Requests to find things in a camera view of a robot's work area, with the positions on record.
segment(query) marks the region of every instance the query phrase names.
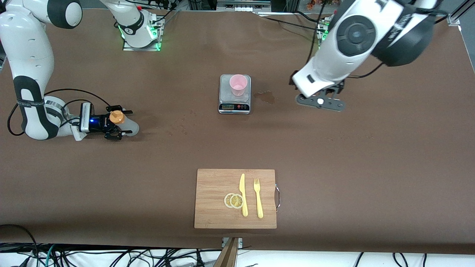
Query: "pink plastic cup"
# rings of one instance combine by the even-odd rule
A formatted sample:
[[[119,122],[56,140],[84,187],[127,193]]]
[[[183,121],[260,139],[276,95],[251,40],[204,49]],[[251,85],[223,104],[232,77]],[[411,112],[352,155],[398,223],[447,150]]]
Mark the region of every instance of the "pink plastic cup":
[[[229,85],[231,86],[231,91],[235,96],[241,96],[245,92],[247,87],[247,79],[244,75],[236,74],[229,80]]]

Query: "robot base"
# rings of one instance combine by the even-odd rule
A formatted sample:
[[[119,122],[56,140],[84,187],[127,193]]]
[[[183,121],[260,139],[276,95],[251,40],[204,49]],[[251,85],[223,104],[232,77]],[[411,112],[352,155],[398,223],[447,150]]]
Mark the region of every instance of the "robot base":
[[[165,27],[165,19],[163,16],[157,16],[157,19],[161,19],[160,21],[156,22],[153,27],[155,29],[151,29],[153,35],[156,35],[157,38],[152,41],[149,45],[142,47],[142,48],[135,48],[131,47],[125,40],[123,42],[122,50],[123,51],[160,51],[162,48],[162,39],[163,39],[163,29]]]

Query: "clear plastic bottle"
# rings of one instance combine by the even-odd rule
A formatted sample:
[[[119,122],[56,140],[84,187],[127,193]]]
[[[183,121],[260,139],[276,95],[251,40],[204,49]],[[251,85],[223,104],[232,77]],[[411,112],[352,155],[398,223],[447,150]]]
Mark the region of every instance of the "clear plastic bottle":
[[[109,115],[109,119],[112,123],[117,125],[122,131],[132,131],[132,133],[126,133],[127,136],[134,136],[139,132],[139,125],[127,118],[120,110],[114,110]]]

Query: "table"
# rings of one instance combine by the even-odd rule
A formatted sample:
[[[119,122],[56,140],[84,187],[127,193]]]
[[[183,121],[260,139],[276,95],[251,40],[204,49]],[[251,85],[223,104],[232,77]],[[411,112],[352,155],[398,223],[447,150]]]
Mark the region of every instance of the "table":
[[[437,25],[410,65],[348,79],[347,108],[335,113],[296,105],[287,85],[311,30],[247,12],[180,12],[162,51],[123,52],[113,22],[107,10],[85,10],[74,30],[48,27],[56,64],[47,91],[99,94],[132,109],[140,133],[40,142],[0,127],[0,223],[45,243],[219,248],[221,237],[240,236],[253,249],[475,253],[475,75],[456,27]],[[219,77],[235,73],[267,92],[251,115],[217,112]],[[0,79],[5,122],[9,67]],[[15,131],[19,123],[16,114]],[[198,168],[275,169],[277,229],[194,229]],[[13,230],[0,237],[27,241]]]

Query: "lemon slice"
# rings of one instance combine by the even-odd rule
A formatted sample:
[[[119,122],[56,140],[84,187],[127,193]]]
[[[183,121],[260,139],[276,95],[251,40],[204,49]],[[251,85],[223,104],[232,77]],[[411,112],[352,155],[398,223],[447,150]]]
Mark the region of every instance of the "lemon slice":
[[[226,205],[226,207],[228,208],[233,208],[233,206],[231,206],[231,197],[234,195],[234,193],[229,193],[226,195],[226,197],[224,197],[224,205]]]
[[[243,204],[243,198],[241,195],[239,194],[235,194],[235,195],[232,195],[231,196],[231,206],[235,209],[240,209],[242,207],[242,204]]]

